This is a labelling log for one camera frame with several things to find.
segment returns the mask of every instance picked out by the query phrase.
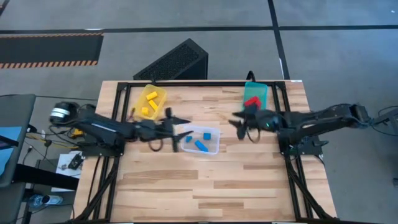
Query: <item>yellow container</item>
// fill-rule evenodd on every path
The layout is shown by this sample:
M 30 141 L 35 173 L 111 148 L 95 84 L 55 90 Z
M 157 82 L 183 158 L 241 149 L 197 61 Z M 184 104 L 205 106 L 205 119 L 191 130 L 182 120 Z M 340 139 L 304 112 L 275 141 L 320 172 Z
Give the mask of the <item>yellow container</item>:
M 157 96 L 151 100 L 153 100 L 157 105 L 156 110 L 151 107 L 151 105 L 149 104 L 149 100 L 147 100 L 147 95 L 153 93 L 154 91 L 157 93 Z M 141 95 L 139 96 L 137 103 L 134 105 L 134 116 L 139 116 L 140 118 L 144 119 L 156 119 L 157 115 L 163 109 L 164 102 L 166 102 L 166 96 L 167 92 L 165 89 L 159 88 L 151 84 L 146 85 Z M 149 109 L 148 115 L 142 114 L 143 107 Z

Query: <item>clear plastic container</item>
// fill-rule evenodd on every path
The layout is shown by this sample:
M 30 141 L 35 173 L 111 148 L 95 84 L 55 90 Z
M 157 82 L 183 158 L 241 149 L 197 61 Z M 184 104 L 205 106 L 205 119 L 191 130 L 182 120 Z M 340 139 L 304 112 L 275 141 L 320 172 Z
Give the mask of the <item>clear plastic container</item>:
M 262 83 L 256 82 L 246 82 L 244 84 L 244 93 L 243 93 L 243 109 L 244 102 L 250 100 L 252 97 L 256 96 L 261 101 L 261 109 L 265 109 L 267 107 L 267 92 L 268 86 Z
M 149 104 L 149 100 L 147 99 L 147 95 L 153 93 L 154 91 L 157 93 L 157 96 L 152 100 L 157 105 L 156 110 L 151 107 L 151 105 Z M 157 115 L 162 110 L 164 103 L 166 102 L 166 97 L 167 92 L 165 89 L 159 88 L 151 84 L 146 85 L 141 95 L 139 96 L 137 103 L 134 105 L 134 116 L 138 116 L 144 119 L 156 119 Z M 148 115 L 142 114 L 141 109 L 143 107 L 148 108 Z
M 218 153 L 218 148 L 220 146 L 220 135 L 221 135 L 219 129 L 202 127 L 202 126 L 192 126 L 192 125 L 185 125 L 183 128 L 184 132 L 185 131 L 193 131 L 193 132 L 188 135 L 192 137 L 192 139 L 189 142 L 186 141 L 187 137 L 181 140 L 182 150 L 186 152 L 195 152 L 195 153 L 202 153 L 208 155 L 215 155 Z M 211 134 L 210 140 L 204 140 L 203 135 L 205 133 Z M 195 145 L 196 140 L 199 140 L 207 148 L 208 151 L 207 152 L 201 151 Z

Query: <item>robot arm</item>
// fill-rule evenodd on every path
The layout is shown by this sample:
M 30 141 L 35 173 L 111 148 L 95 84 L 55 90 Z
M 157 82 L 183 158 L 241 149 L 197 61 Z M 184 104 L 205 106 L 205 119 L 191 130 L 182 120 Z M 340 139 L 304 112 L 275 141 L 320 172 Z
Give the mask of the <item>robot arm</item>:
M 118 150 L 124 146 L 126 141 L 151 142 L 171 138 L 173 150 L 178 152 L 177 143 L 191 132 L 174 135 L 173 125 L 185 124 L 190 121 L 172 116 L 170 108 L 167 108 L 165 113 L 166 118 L 160 120 L 159 124 L 149 119 L 128 123 L 96 114 L 94 106 L 87 106 L 83 109 L 76 103 L 61 102 L 57 103 L 52 110 L 50 122 L 57 127 L 80 129 L 93 136 L 101 147 L 111 150 Z
M 299 144 L 302 139 L 334 131 L 340 128 L 367 128 L 371 124 L 365 107 L 340 104 L 321 111 L 300 113 L 257 110 L 256 105 L 245 107 L 233 115 L 243 118 L 229 121 L 237 128 L 239 139 L 243 139 L 247 130 L 258 129 L 278 133 L 289 145 Z

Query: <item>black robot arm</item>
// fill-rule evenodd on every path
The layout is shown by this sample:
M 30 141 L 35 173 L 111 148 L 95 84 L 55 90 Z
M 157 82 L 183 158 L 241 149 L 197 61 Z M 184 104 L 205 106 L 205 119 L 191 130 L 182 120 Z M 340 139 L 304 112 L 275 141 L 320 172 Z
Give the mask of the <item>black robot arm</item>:
M 371 125 L 372 119 L 368 116 L 365 107 L 340 104 L 316 112 L 277 113 L 271 110 L 258 110 L 256 105 L 250 105 L 245 107 L 243 111 L 233 113 L 233 115 L 243 119 L 243 122 L 229 121 L 230 124 L 237 128 L 236 133 L 239 139 L 243 139 L 250 129 L 257 129 L 259 135 L 261 130 L 277 133 L 280 152 L 285 159 L 287 173 L 301 190 L 304 198 L 315 213 L 321 219 L 331 220 L 333 223 L 344 223 L 327 214 L 312 197 L 294 170 L 290 160 L 290 152 L 291 149 L 296 148 L 298 150 L 298 148 L 304 146 L 310 137 L 345 127 L 367 128 Z
M 116 151 L 117 155 L 120 154 L 119 150 L 124 147 L 126 141 L 151 142 L 166 138 L 172 139 L 173 150 L 177 152 L 179 140 L 191 132 L 175 135 L 174 125 L 190 121 L 172 116 L 170 108 L 166 108 L 165 115 L 166 117 L 159 123 L 149 119 L 131 123 L 119 122 L 96 114 L 93 106 L 82 108 L 76 103 L 61 102 L 52 110 L 50 122 L 57 127 L 80 129 L 96 139 L 96 147 Z
M 282 138 L 290 146 L 300 144 L 305 138 L 337 129 L 367 128 L 371 124 L 365 107 L 349 104 L 335 105 L 309 113 L 276 113 L 271 110 L 257 110 L 256 105 L 250 105 L 233 115 L 244 119 L 243 123 L 229 121 L 237 128 L 239 139 L 244 138 L 247 130 L 258 129 L 278 133 L 279 139 Z

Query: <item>wooden tabletop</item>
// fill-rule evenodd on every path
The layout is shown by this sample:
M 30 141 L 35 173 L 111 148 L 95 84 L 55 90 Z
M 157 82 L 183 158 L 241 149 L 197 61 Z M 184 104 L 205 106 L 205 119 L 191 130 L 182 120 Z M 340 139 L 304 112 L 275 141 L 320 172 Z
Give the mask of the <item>wooden tabletop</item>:
M 118 81 L 103 82 L 96 112 L 111 117 Z M 292 111 L 308 111 L 302 82 L 286 81 Z M 200 221 L 292 221 L 292 200 L 285 162 L 279 154 L 274 133 L 261 133 L 253 144 L 239 141 L 228 124 L 232 112 L 240 111 L 244 87 L 184 86 L 167 90 L 165 107 L 192 124 L 218 128 L 220 151 L 215 156 L 189 152 L 173 153 L 170 141 L 163 150 L 152 152 L 142 142 L 127 143 L 121 158 L 114 197 L 112 222 L 200 222 Z M 129 109 L 143 87 L 133 87 Z M 123 101 L 119 105 L 120 119 Z M 274 110 L 269 88 L 267 108 Z M 97 158 L 84 161 L 75 199 L 75 212 L 86 207 Z M 314 156 L 302 156 L 309 191 L 330 215 L 335 216 L 325 168 Z M 93 195 L 98 186 L 98 167 Z M 305 216 L 299 190 L 301 214 Z M 107 193 L 101 204 L 104 217 Z

